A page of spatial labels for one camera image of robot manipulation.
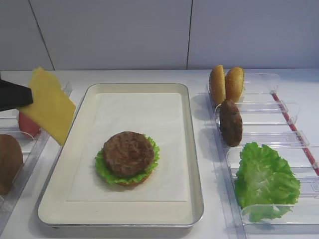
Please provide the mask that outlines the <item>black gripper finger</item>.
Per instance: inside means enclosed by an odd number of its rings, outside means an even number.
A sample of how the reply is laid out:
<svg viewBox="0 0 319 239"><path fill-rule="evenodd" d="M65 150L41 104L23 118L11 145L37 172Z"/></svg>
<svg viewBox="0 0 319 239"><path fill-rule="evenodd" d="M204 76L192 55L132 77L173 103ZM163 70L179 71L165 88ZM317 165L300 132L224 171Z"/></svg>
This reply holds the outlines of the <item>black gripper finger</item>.
<svg viewBox="0 0 319 239"><path fill-rule="evenodd" d="M11 83L5 80L0 81L0 111L17 109L33 103L32 91L30 88Z"/></svg>

